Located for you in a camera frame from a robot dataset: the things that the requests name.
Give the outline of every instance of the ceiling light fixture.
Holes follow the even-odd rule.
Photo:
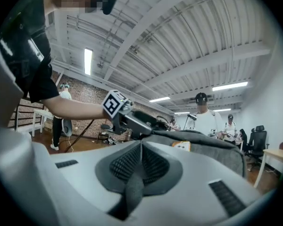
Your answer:
[[[155,99],[155,100],[149,100],[149,102],[158,102],[158,101],[161,101],[161,100],[169,100],[170,97],[163,97],[163,98],[159,98],[159,99]]]
[[[247,86],[247,84],[248,82],[241,82],[241,83],[236,83],[236,84],[231,84],[231,85],[222,85],[222,86],[213,87],[212,90],[217,91],[217,90],[222,90],[222,89],[232,89],[232,88]]]
[[[220,112],[220,111],[230,111],[230,110],[231,110],[231,108],[229,108],[229,109],[213,110],[213,111],[215,111],[215,112]]]
[[[88,75],[91,75],[91,60],[92,60],[92,50],[85,48],[84,66],[85,66],[85,74]]]
[[[180,114],[190,114],[190,112],[175,112],[174,114],[180,115]]]

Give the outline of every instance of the gray bag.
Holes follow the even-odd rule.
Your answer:
[[[194,130],[156,130],[152,132],[152,135],[144,138],[143,141],[156,142],[169,146],[172,146],[175,141],[190,141],[191,152],[209,156],[242,177],[246,177],[246,161],[238,147],[222,140],[210,138],[200,132]]]

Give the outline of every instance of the table leg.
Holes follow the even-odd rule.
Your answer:
[[[259,171],[258,177],[257,177],[257,179],[256,179],[256,182],[255,182],[255,184],[254,184],[254,187],[255,187],[255,188],[257,188],[257,186],[258,186],[258,184],[259,184],[259,181],[260,181],[260,179],[261,179],[262,173],[263,173],[263,171],[264,171],[265,161],[266,161],[266,154],[263,155],[263,159],[262,159],[260,171]]]
[[[40,128],[40,133],[43,132],[43,121],[44,121],[44,116],[41,116],[41,128]]]
[[[33,113],[33,130],[32,130],[32,136],[34,137],[34,126],[36,122],[36,112]]]

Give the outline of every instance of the white table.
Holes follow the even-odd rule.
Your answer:
[[[40,128],[41,133],[43,132],[44,118],[52,119],[52,116],[53,116],[49,111],[38,110],[38,109],[33,110],[33,130],[32,130],[32,136],[33,137],[34,137],[34,130],[35,130],[36,114],[39,114],[41,116],[41,128]]]
[[[235,141],[236,145],[240,145],[240,152],[242,152],[243,141]]]
[[[264,155],[263,155],[260,171],[259,171],[258,177],[256,179],[256,182],[254,184],[254,187],[257,187],[258,184],[259,184],[259,181],[261,179],[261,176],[262,176],[262,173],[263,173],[263,170],[264,170],[265,161],[266,161],[267,156],[271,156],[271,157],[276,158],[277,160],[283,162],[283,150],[280,150],[280,149],[265,149],[265,150],[263,150],[263,152],[264,152]]]

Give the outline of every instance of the black pants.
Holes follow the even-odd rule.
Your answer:
[[[54,116],[52,122],[52,134],[53,134],[53,145],[55,147],[58,146],[61,133],[62,133],[62,119],[56,118]]]
[[[231,144],[233,144],[233,145],[236,145],[236,142],[235,141],[228,141],[228,140],[225,140],[226,142],[228,142],[228,143],[231,143]]]

